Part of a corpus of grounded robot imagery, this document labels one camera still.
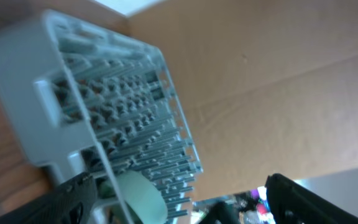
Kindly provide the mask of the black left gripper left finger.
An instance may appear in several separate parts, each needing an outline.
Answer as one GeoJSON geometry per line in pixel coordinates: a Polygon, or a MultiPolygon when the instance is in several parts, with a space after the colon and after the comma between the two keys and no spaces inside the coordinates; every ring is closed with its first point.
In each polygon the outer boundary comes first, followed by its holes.
{"type": "Polygon", "coordinates": [[[0,217],[0,224],[87,223],[98,199],[94,178],[82,172],[53,191],[0,217]]]}

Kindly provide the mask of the mint green cup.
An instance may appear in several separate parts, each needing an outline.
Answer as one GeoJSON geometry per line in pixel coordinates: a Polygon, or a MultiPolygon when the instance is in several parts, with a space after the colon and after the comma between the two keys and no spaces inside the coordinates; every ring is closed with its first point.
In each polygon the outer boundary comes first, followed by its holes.
{"type": "Polygon", "coordinates": [[[141,173],[127,171],[116,177],[119,191],[134,223],[163,224],[168,209],[156,186],[141,173]]]}

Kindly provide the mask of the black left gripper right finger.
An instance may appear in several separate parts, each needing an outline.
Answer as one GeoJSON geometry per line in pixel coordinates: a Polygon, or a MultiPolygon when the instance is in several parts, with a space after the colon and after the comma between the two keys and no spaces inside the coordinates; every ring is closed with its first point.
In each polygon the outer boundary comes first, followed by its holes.
{"type": "Polygon", "coordinates": [[[358,217],[279,173],[267,177],[267,201],[278,224],[358,224],[358,217]]]}

